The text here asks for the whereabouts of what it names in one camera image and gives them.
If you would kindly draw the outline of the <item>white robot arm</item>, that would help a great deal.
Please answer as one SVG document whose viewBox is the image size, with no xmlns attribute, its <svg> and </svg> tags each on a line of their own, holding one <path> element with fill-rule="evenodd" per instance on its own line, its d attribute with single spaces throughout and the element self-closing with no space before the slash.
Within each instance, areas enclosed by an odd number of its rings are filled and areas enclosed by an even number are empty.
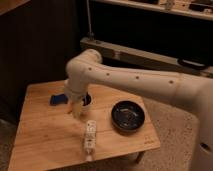
<svg viewBox="0 0 213 171">
<path fill-rule="evenodd" d="M 179 72 L 110 67 L 101 54 L 87 49 L 68 61 L 64 91 L 81 101 L 91 84 L 101 84 L 170 104 L 199 119 L 190 171 L 213 170 L 213 79 Z"/>
</svg>

